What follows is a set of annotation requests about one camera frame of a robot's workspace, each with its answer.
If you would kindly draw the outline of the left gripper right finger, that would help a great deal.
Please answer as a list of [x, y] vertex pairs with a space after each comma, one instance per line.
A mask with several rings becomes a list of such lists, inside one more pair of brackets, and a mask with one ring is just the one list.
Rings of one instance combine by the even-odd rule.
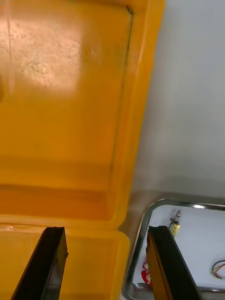
[[156, 300], [201, 300], [193, 277], [166, 226], [150, 226], [146, 261]]

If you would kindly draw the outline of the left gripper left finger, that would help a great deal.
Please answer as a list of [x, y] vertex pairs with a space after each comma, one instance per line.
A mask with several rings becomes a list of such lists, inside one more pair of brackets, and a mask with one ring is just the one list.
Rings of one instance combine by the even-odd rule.
[[59, 299], [67, 257], [65, 228], [45, 228], [11, 299]]

